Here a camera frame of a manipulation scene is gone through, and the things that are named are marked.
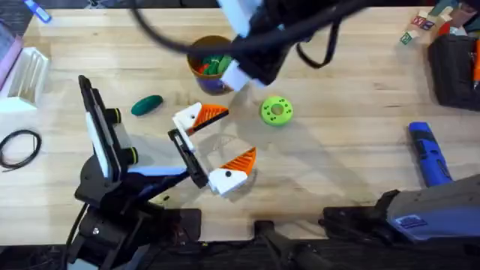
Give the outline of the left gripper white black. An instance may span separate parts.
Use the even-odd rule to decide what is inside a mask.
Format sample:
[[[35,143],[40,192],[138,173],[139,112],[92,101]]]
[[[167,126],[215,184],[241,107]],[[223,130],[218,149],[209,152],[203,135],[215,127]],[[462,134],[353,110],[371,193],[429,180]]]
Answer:
[[[188,136],[229,114],[225,106],[195,103],[173,116],[175,126],[167,139],[130,135],[118,109],[106,110],[106,140],[111,156],[106,156],[106,180],[115,188],[171,188],[190,178],[197,186],[206,185],[207,176],[188,146]],[[243,185],[257,158],[253,147],[208,174],[213,192],[226,196]]]

